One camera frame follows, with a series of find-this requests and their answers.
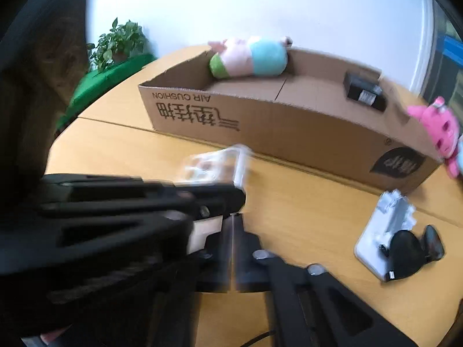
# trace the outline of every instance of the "box logo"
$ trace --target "box logo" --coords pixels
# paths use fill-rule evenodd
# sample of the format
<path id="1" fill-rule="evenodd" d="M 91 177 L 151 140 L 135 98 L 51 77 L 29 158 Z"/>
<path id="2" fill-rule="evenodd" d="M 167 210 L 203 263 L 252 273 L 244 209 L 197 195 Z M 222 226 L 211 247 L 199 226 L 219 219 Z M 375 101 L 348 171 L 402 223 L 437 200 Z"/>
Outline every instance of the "box logo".
<path id="1" fill-rule="evenodd" d="M 152 92 L 155 99 L 195 100 L 210 102 L 211 96 L 205 94 L 182 94 L 181 92 Z"/>
<path id="2" fill-rule="evenodd" d="M 225 119 L 217 107 L 180 103 L 156 103 L 159 115 L 164 119 L 181 121 L 182 123 L 199 123 L 201 125 L 218 126 L 239 132 L 239 121 Z"/>
<path id="3" fill-rule="evenodd" d="M 393 178 L 405 178 L 414 173 L 425 161 L 424 156 L 409 147 L 397 147 L 379 158 L 370 172 Z"/>

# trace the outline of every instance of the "pink pig plush toy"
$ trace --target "pink pig plush toy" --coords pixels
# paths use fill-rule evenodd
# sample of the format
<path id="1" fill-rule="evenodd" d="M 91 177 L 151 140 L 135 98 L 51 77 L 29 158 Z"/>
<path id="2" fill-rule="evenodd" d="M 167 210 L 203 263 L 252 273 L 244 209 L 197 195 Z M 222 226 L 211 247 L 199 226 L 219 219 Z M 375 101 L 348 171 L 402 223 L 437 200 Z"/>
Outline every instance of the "pink pig plush toy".
<path id="1" fill-rule="evenodd" d="M 407 113 L 424 126 L 436 150 L 444 158 L 448 175 L 456 178 L 460 173 L 457 165 L 460 125 L 444 102 L 443 97 L 437 97 L 428 107 L 421 105 L 408 107 Z"/>

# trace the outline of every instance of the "white wall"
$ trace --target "white wall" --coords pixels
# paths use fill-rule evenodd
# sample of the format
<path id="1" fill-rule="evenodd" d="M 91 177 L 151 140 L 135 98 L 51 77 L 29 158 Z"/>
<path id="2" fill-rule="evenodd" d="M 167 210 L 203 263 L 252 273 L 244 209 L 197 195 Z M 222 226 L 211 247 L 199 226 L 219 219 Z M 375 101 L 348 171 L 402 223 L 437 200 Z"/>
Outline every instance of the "white wall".
<path id="1" fill-rule="evenodd" d="M 382 69 L 414 91 L 431 48 L 430 0 L 89 0 L 89 41 L 115 17 L 142 25 L 158 56 L 230 36 L 287 35 L 297 47 Z"/>

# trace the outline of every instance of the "green cushion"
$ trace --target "green cushion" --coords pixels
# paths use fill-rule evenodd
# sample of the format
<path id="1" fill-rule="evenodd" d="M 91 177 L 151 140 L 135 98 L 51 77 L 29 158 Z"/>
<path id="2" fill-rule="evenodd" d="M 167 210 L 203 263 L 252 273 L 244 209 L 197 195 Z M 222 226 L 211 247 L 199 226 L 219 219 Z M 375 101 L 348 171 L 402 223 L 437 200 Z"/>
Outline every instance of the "green cushion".
<path id="1" fill-rule="evenodd" d="M 142 67 L 149 64 L 154 59 L 152 54 L 145 53 L 130 57 L 120 64 L 113 65 L 103 73 L 98 73 L 98 70 L 87 73 L 84 78 L 80 80 L 66 113 L 58 120 L 56 129 L 61 131 L 66 128 L 78 114 L 84 111 L 84 109 L 95 100 L 123 80 L 141 70 Z"/>

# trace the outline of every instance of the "clear plastic tray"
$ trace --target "clear plastic tray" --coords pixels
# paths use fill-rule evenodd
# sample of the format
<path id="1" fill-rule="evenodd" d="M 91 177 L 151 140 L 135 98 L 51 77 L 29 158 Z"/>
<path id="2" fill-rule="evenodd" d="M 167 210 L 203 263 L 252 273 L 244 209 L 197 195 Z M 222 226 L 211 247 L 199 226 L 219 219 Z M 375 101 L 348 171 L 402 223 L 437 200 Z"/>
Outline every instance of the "clear plastic tray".
<path id="1" fill-rule="evenodd" d="M 178 181 L 188 184 L 233 183 L 243 188 L 251 155 L 251 149 L 245 145 L 193 155 L 186 161 Z"/>

